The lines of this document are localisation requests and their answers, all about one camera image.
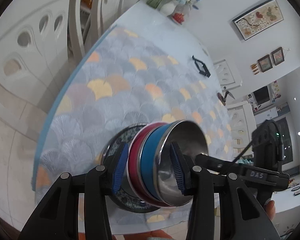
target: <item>cable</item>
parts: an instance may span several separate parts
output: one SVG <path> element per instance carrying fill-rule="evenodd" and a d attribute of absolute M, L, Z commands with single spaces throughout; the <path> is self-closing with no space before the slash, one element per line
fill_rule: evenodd
<path fill-rule="evenodd" d="M 279 134 L 279 145 L 282 145 L 282 137 L 280 135 L 280 132 L 279 132 L 279 128 L 278 128 L 278 125 L 276 124 L 275 121 L 273 120 L 265 120 L 257 129 L 257 134 L 256 135 L 259 135 L 262 131 L 263 131 L 263 128 L 265 126 L 269 126 L 269 124 L 273 124 L 275 126 L 275 129 L 277 130 L 277 133 Z M 221 175 L 225 175 L 227 173 L 227 171 L 240 159 L 240 157 L 251 147 L 252 143 L 254 141 L 254 138 L 252 138 L 252 140 L 248 143 L 248 145 L 243 149 L 243 151 L 241 153 L 239 153 L 239 155 L 234 158 L 234 160 L 231 162 L 231 164 L 228 166 L 228 167 L 225 167 L 225 170 L 224 171 L 221 171 L 219 174 Z"/>

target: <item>white vase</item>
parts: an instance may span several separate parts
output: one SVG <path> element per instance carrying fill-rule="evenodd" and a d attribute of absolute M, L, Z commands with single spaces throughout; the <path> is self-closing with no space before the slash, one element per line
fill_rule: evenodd
<path fill-rule="evenodd" d="M 178 2 L 176 0 L 172 0 L 171 2 L 162 5 L 160 9 L 160 13 L 163 14 L 164 16 L 169 16 L 170 14 L 173 13 L 177 5 Z"/>

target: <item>finger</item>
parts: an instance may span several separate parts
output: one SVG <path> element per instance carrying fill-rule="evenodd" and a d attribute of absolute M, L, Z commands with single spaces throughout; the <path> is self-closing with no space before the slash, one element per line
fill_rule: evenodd
<path fill-rule="evenodd" d="M 275 206 L 274 206 L 274 201 L 270 200 L 269 203 L 266 206 L 266 213 L 270 220 L 272 221 L 275 217 Z"/>

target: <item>white cabinet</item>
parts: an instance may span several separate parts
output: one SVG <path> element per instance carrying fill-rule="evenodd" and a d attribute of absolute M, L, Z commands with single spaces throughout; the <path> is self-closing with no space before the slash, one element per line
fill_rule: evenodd
<path fill-rule="evenodd" d="M 256 124 L 261 124 L 265 120 L 271 120 L 277 116 L 278 116 L 277 109 L 275 107 L 273 107 L 273 108 L 271 108 L 267 111 L 264 111 L 260 114 L 256 114 L 254 116 L 254 119 L 256 120 Z"/>

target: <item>blue table edge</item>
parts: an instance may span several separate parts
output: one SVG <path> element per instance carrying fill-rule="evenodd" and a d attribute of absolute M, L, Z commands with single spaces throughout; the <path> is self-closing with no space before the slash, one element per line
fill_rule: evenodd
<path fill-rule="evenodd" d="M 52 119 L 57 111 L 57 108 L 58 108 L 64 94 L 66 93 L 68 87 L 70 86 L 70 84 L 71 84 L 72 80 L 74 79 L 74 77 L 76 76 L 76 74 L 82 68 L 83 64 L 90 57 L 92 52 L 99 46 L 99 44 L 106 38 L 106 36 L 108 36 L 108 34 L 116 27 L 117 27 L 117 25 L 113 25 L 100 37 L 100 39 L 97 40 L 97 42 L 92 46 L 92 48 L 89 50 L 89 52 L 82 58 L 79 65 L 72 72 L 72 74 L 70 75 L 70 77 L 68 78 L 66 83 L 63 85 L 62 89 L 60 90 L 59 94 L 57 95 L 55 101 L 53 102 L 52 107 L 46 117 L 46 120 L 44 121 L 42 130 L 41 130 L 41 133 L 40 133 L 40 136 L 38 139 L 37 148 L 36 148 L 36 151 L 34 154 L 34 167 L 33 167 L 32 181 L 31 181 L 33 191 L 35 191 L 36 178 L 37 178 L 39 160 L 40 160 L 40 156 L 42 153 L 42 149 L 43 149 L 44 143 L 46 141 L 46 137 L 47 137 L 50 125 L 52 123 Z"/>

